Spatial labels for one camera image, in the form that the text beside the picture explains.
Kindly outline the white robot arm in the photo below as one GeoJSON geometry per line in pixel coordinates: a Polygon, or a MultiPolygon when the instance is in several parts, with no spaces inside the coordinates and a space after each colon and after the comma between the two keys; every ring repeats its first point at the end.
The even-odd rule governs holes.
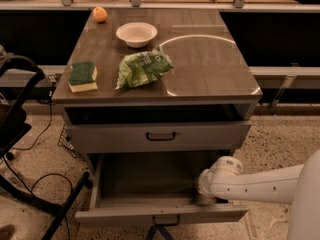
{"type": "Polygon", "coordinates": [[[225,200],[291,204],[287,240],[320,240],[320,151],[303,165],[243,174],[242,163],[219,158],[198,179],[199,192],[225,200]]]}

